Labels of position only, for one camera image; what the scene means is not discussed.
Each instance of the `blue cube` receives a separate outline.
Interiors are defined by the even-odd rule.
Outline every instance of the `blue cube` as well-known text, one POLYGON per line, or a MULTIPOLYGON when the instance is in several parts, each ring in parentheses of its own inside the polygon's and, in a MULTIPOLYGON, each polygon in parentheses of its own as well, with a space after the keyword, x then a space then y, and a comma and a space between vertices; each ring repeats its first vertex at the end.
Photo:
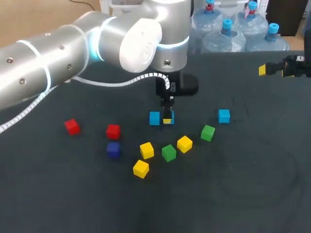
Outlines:
POLYGON ((150 112, 149 124, 150 125, 160 125, 160 112, 150 112))
POLYGON ((121 149, 119 142, 109 142, 107 145, 107 153, 110 158, 117 159, 120 158, 121 149))
POLYGON ((220 109, 218 111, 218 122, 228 124, 230 122, 229 109, 220 109))
POLYGON ((175 115, 174 115, 174 111, 172 111, 172 120, 170 123, 167 123, 165 125, 173 125, 175 123, 175 115))

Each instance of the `toy block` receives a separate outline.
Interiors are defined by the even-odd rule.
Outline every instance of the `toy block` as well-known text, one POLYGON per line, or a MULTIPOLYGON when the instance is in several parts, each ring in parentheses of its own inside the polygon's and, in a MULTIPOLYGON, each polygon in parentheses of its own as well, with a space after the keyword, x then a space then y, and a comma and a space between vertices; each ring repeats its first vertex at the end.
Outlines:
POLYGON ((214 136, 214 133, 215 133, 215 128, 209 125, 206 125, 202 130, 201 138, 210 142, 214 136))
POLYGON ((66 129, 70 135, 75 135, 80 133, 80 126, 75 119, 71 119, 65 122, 66 129))
POLYGON ((154 148, 152 147, 150 142, 147 142, 140 146, 140 153, 144 159, 149 159, 151 157, 154 157, 155 155, 154 148))
POLYGON ((149 171, 149 164, 144 161, 138 160, 135 166, 133 167, 134 175, 144 179, 149 171))
POLYGON ((120 125, 108 125, 106 134, 109 139, 118 140, 121 134, 120 125))
POLYGON ((171 112, 172 112, 172 118, 171 119, 163 119, 163 124, 173 125, 175 123, 174 111, 171 111, 171 112))
POLYGON ((183 136, 177 141, 177 148, 186 153, 192 148, 192 141, 187 136, 183 136))
POLYGON ((163 124, 169 125, 172 122, 172 119, 163 119, 163 124))
POLYGON ((218 122, 219 123, 226 123, 230 122, 230 111, 229 109, 220 109, 218 111, 218 122))
POLYGON ((121 148, 119 142, 109 142, 107 145, 107 153, 110 158, 120 158, 121 148))
POLYGON ((177 151, 172 145, 168 145, 162 148, 162 156, 166 162, 169 162, 176 158, 177 151))
POLYGON ((150 125, 160 125, 160 112, 150 112, 149 124, 150 125))
POLYGON ((259 67, 259 76, 266 75, 266 64, 259 67))

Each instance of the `dark gray table surface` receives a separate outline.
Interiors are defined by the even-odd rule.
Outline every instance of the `dark gray table surface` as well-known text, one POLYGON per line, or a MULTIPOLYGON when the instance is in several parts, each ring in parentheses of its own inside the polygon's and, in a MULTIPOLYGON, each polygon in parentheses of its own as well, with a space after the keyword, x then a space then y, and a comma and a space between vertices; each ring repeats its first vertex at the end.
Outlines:
MULTIPOLYGON (((0 134, 1 233, 309 233, 311 79, 259 77, 258 67, 292 52, 189 57, 200 80, 176 99, 175 125, 149 126, 159 111, 155 81, 102 88, 72 81, 0 134), (217 110, 230 109, 229 125, 217 110), (80 136, 67 134, 75 118, 80 136), (120 124, 122 158, 105 153, 108 124, 120 124), (216 128, 202 141, 205 124, 216 128), (166 163, 161 148, 187 135, 193 148, 166 163), (132 167, 139 145, 155 157, 142 180, 132 167)), ((134 77, 105 63, 82 77, 134 77)), ((0 112, 0 122, 29 103, 0 112)))

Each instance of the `red cube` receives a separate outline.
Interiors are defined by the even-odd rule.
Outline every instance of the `red cube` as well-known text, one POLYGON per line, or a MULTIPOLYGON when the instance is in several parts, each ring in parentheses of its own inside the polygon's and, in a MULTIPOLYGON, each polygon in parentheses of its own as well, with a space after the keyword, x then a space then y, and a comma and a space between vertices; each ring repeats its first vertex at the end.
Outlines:
POLYGON ((118 140, 121 134, 120 125, 108 125, 106 134, 109 139, 118 140))
POLYGON ((75 134, 80 133, 80 127, 75 119, 66 121, 65 126, 70 135, 75 135, 75 134))

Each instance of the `cable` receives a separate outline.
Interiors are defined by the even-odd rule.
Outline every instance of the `cable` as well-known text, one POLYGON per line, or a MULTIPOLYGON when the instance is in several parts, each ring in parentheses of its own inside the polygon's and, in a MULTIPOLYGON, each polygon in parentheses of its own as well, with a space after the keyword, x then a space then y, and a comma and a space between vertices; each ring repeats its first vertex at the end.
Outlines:
POLYGON ((22 111, 20 114, 18 114, 15 118, 12 120, 0 125, 0 133, 3 133, 16 123, 18 123, 20 120, 22 120, 25 116, 27 116, 51 91, 53 91, 56 87, 47 90, 39 95, 37 99, 35 99, 24 111, 22 111))
POLYGON ((160 73, 148 73, 148 74, 143 74, 140 75, 132 80, 129 80, 127 82, 124 83, 99 83, 99 82, 95 82, 95 81, 91 81, 91 80, 87 80, 87 79, 83 79, 81 77, 74 77, 72 79, 82 82, 82 83, 86 83, 89 85, 94 85, 94 86, 105 86, 105 87, 122 87, 122 86, 128 86, 131 85, 139 80, 145 79, 145 78, 152 78, 152 77, 157 77, 157 78, 161 78, 164 80, 165 82, 165 88, 168 90, 170 88, 170 81, 168 79, 168 77, 166 77, 164 74, 160 74, 160 73))
POLYGON ((69 0, 69 1, 74 2, 74 3, 82 3, 82 4, 89 5, 93 9, 93 11, 95 11, 95 8, 91 4, 89 4, 88 2, 85 2, 85 1, 74 1, 74 0, 69 0))

